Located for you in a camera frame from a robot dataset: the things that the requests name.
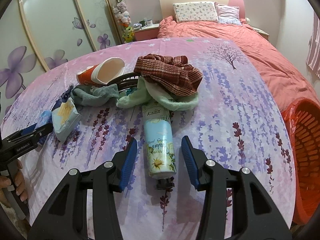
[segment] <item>bedspread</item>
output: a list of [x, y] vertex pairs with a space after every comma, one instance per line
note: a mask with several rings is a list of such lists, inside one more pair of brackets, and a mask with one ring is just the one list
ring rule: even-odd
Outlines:
[[306, 97], [319, 104], [311, 84], [267, 40], [250, 25], [218, 24], [214, 22], [187, 22], [177, 24], [172, 16], [160, 23], [158, 38], [214, 37], [234, 41], [246, 54], [267, 84], [280, 111], [287, 109], [295, 99]]
[[[52, 191], [71, 168], [95, 169], [111, 160], [130, 138], [138, 141], [138, 154], [128, 186], [115, 193], [124, 239], [195, 239], [204, 192], [190, 184], [180, 146], [188, 135], [195, 148], [225, 168], [249, 167], [270, 194], [286, 223], [291, 224], [295, 203], [295, 169], [288, 134], [279, 109], [248, 58], [228, 40], [166, 38], [134, 42], [97, 51], [61, 65], [38, 77], [18, 97], [2, 124], [2, 134], [33, 124], [51, 109], [76, 73], [108, 57], [121, 57], [125, 73], [139, 56], [148, 53], [186, 55], [203, 73], [199, 105], [192, 111], [172, 112], [172, 133], [177, 174], [171, 192], [155, 189], [148, 176], [141, 107], [78, 107], [81, 121], [65, 142], [52, 133], [43, 148], [23, 156], [23, 174], [32, 224]], [[232, 191], [228, 189], [226, 236], [231, 233]], [[88, 232], [93, 237], [92, 192], [88, 193]]]

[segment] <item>pink bed sheet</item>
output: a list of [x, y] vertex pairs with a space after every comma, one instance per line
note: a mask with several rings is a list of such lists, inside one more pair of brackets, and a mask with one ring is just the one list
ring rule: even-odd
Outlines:
[[248, 24], [242, 26], [213, 22], [177, 24], [172, 16], [160, 23], [158, 38], [214, 37], [232, 40], [260, 73], [280, 111], [296, 98], [306, 97], [320, 105], [316, 92], [302, 74], [271, 43]]

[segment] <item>red plastic basket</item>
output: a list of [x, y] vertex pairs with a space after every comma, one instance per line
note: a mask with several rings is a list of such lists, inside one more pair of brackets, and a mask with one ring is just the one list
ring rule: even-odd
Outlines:
[[320, 202], [320, 107], [298, 98], [282, 112], [296, 170], [293, 221], [306, 224]]

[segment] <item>hand cream tube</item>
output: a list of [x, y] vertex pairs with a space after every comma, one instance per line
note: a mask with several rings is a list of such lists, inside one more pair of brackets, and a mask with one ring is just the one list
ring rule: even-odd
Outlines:
[[149, 176], [157, 179], [157, 189], [174, 187], [171, 177], [176, 174], [169, 110], [158, 102], [142, 106], [143, 127]]

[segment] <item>pink striped curtain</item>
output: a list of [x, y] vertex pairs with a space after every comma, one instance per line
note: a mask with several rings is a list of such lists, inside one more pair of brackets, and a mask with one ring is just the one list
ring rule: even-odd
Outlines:
[[309, 42], [307, 65], [320, 78], [320, 20], [314, 14], [313, 33]]

